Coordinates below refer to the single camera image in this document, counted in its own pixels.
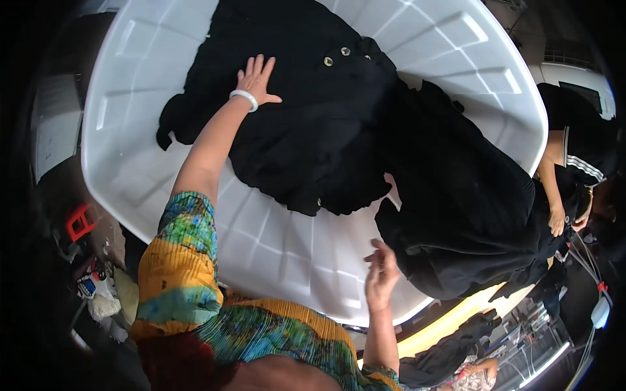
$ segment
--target white plastic tub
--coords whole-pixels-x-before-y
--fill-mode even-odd
[[[323,0],[363,36],[376,39],[412,86],[421,77],[466,108],[489,140],[527,172],[545,146],[547,117],[513,43],[479,0]],[[190,147],[155,141],[165,103],[183,91],[217,0],[128,0],[93,69],[82,134],[85,182],[121,224],[149,242]],[[338,322],[367,326],[363,293],[379,236],[379,202],[350,216],[311,218],[222,173],[217,207],[220,281],[255,297],[307,305]],[[394,323],[431,299],[401,280]]]

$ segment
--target white bangle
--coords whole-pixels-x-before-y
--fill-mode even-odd
[[[250,94],[248,91],[245,91],[243,89],[236,89],[230,93],[228,98],[230,99],[235,95],[241,95],[244,98],[248,98],[250,103],[252,103],[252,108],[250,109],[250,111],[248,111],[248,113],[252,113],[253,111],[256,111],[259,108],[259,103],[257,102],[257,99],[254,96],[252,96],[252,94]]]

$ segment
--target person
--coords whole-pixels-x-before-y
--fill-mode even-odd
[[[582,95],[568,88],[540,83],[537,88],[548,114],[548,142],[537,174],[550,204],[548,225],[560,236],[569,223],[557,183],[559,175],[588,188],[583,213],[572,222],[578,232],[587,225],[593,202],[593,187],[617,170],[618,126],[607,121]],[[556,170],[561,166],[565,170]]]
[[[399,389],[389,306],[399,270],[380,240],[371,241],[365,259],[370,318],[362,370],[346,331],[320,313],[276,299],[223,305],[213,219],[220,172],[248,112],[281,102],[266,91],[274,64],[270,58],[264,65],[260,54],[238,72],[236,94],[194,142],[141,258],[130,335],[153,391]]]
[[[481,363],[467,364],[452,379],[451,384],[444,384],[438,391],[489,391],[496,385],[498,359],[487,358]]]

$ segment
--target red stool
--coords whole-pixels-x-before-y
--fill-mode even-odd
[[[65,228],[72,242],[79,240],[84,234],[96,228],[95,221],[87,215],[90,208],[91,205],[80,204],[68,217]]]

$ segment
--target black jacket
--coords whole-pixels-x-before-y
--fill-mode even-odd
[[[440,300],[507,281],[537,255],[531,178],[436,85],[400,95],[403,126],[381,144],[402,207],[384,200],[376,215],[400,270]]]
[[[237,70],[262,53],[277,58],[268,92],[283,99],[249,114],[229,157],[237,177],[288,209],[350,214],[391,186],[375,157],[396,67],[314,0],[221,0],[185,92],[165,106],[156,138],[192,144],[228,100]]]
[[[465,361],[483,336],[489,336],[501,323],[489,315],[477,313],[457,331],[415,357],[400,359],[400,382],[411,388],[433,387],[441,384]]]

